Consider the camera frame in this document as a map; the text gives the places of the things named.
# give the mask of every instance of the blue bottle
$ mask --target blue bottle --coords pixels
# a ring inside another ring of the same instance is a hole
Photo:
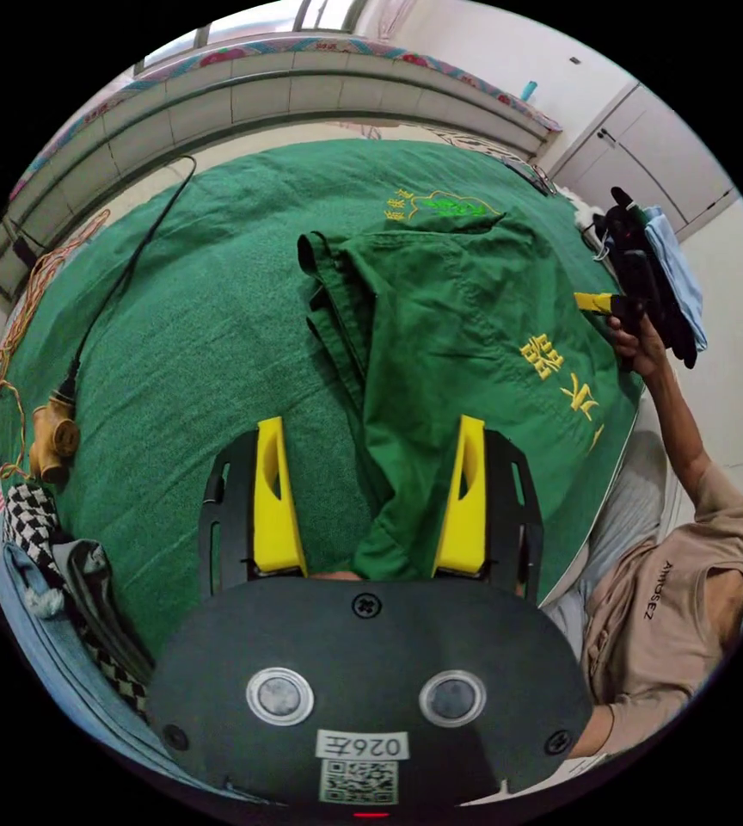
[[[520,93],[520,99],[522,101],[528,101],[532,97],[532,92],[534,92],[535,89],[537,89],[537,83],[535,83],[534,80],[531,80]]]

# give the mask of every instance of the beige t-shirt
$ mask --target beige t-shirt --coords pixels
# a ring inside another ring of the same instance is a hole
[[[609,705],[616,754],[672,718],[722,658],[704,610],[710,570],[743,574],[743,495],[716,464],[698,485],[695,521],[631,549],[593,591],[581,667]]]

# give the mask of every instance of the checkered cloth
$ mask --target checkered cloth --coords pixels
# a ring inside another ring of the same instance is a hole
[[[39,568],[48,587],[62,595],[65,613],[76,629],[86,651],[93,657],[99,670],[119,696],[147,722],[145,686],[129,675],[104,650],[100,641],[88,628],[71,597],[64,578],[53,561],[51,536],[59,530],[59,522],[51,497],[41,487],[19,484],[8,491],[5,511],[4,538],[22,548]]]

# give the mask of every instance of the gray pants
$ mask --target gray pants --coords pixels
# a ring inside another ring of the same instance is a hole
[[[541,610],[567,638],[580,660],[588,617],[586,604],[595,587],[630,548],[658,536],[664,510],[666,454],[653,430],[634,430],[589,537],[589,558],[572,588]]]

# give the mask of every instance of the label sticker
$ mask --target label sticker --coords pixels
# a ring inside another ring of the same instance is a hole
[[[317,730],[315,757],[321,760],[408,760],[408,733],[358,734],[355,731]]]
[[[408,760],[408,733],[320,729],[316,757],[322,760],[322,803],[394,805],[399,761]]]
[[[397,803],[396,760],[324,760],[320,802],[389,806]]]

